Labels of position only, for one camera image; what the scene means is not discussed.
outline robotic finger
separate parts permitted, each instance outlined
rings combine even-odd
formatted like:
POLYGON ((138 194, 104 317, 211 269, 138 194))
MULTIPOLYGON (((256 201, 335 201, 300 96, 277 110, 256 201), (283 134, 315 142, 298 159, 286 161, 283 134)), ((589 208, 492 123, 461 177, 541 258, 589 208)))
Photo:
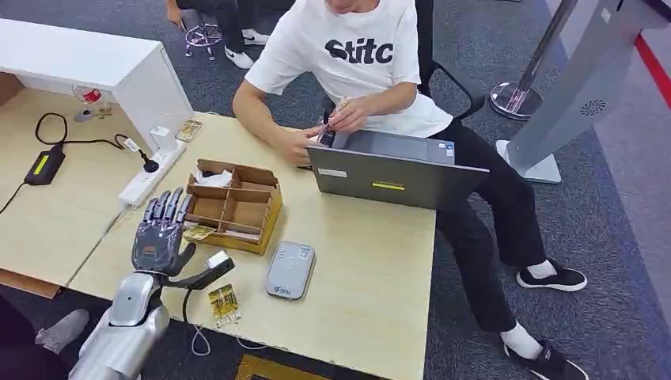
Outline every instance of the robotic finger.
POLYGON ((184 222, 184 216, 187 214, 187 210, 189 205, 191 205, 191 200, 193 199, 192 194, 188 194, 187 196, 184 197, 184 200, 182 201, 182 206, 180 207, 179 212, 177 212, 177 216, 175 217, 175 223, 183 223, 184 222))
POLYGON ((151 221, 151 215, 154 213, 154 207, 156 206, 156 202, 158 202, 158 198, 154 198, 149 201, 149 205, 147 205, 147 209, 145 210, 145 214, 142 217, 143 222, 150 222, 151 221))
POLYGON ((168 202, 168 208, 165 209, 165 215, 163 215, 164 220, 168 220, 171 222, 172 218, 175 217, 177 204, 180 202, 180 196, 182 195, 183 191, 184 191, 183 188, 177 188, 172 193, 172 196, 170 197, 170 202, 168 202))
POLYGON ((165 210, 165 205, 168 203, 168 197, 170 196, 170 191, 166 190, 161 194, 161 198, 158 199, 158 202, 156 202, 156 206, 154 207, 154 216, 152 219, 162 219, 163 218, 163 211, 165 210))

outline gray laptop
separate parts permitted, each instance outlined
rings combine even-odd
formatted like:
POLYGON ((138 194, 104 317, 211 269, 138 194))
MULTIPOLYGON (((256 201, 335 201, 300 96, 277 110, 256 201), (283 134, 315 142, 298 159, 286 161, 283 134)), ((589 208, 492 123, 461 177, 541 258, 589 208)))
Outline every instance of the gray laptop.
POLYGON ((449 141, 358 131, 329 145, 310 146, 308 154, 319 189, 341 196, 445 210, 489 176, 454 165, 449 141))

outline robotic arm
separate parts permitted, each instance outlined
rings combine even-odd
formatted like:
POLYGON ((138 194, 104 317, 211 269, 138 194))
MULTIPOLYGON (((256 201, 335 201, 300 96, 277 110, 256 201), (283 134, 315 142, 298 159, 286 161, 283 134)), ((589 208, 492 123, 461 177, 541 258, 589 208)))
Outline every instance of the robotic arm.
POLYGON ((70 372, 72 380, 135 380, 153 346, 170 322, 161 302, 163 287, 202 290, 234 268, 223 251, 207 260, 207 269, 182 279, 181 273, 195 253, 189 243, 179 252, 191 195, 178 207, 183 189, 164 192, 149 202, 135 233, 131 260, 135 271, 127 275, 119 290, 79 350, 79 360, 70 372))

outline small box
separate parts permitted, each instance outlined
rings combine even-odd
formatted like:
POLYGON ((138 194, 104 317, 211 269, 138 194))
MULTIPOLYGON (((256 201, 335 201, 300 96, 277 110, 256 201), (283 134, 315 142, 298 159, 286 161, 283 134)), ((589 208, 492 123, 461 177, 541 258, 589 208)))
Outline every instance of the small box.
POLYGON ((229 186, 214 188, 197 184, 189 176, 187 194, 193 195, 185 219, 213 230, 188 241, 240 249, 263 255, 282 209, 279 182, 270 170, 228 162, 198 160, 202 172, 231 172, 229 186))

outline white shoe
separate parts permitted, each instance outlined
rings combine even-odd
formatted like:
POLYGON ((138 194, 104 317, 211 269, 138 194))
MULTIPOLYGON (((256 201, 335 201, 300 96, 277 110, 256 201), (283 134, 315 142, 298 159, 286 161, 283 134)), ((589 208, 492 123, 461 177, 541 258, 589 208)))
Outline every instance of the white shoe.
POLYGON ((245 45, 265 45, 268 42, 268 36, 254 29, 243 30, 242 39, 245 40, 245 45))
POLYGON ((236 53, 227 47, 224 47, 224 50, 226 50, 226 57, 233 61, 235 66, 240 67, 241 69, 248 69, 254 64, 254 61, 252 61, 252 59, 249 58, 249 55, 247 55, 245 52, 236 53))
POLYGON ((59 354, 65 346, 77 339, 89 323, 89 312, 76 309, 56 322, 48 330, 41 329, 35 337, 35 343, 41 344, 47 350, 59 354))

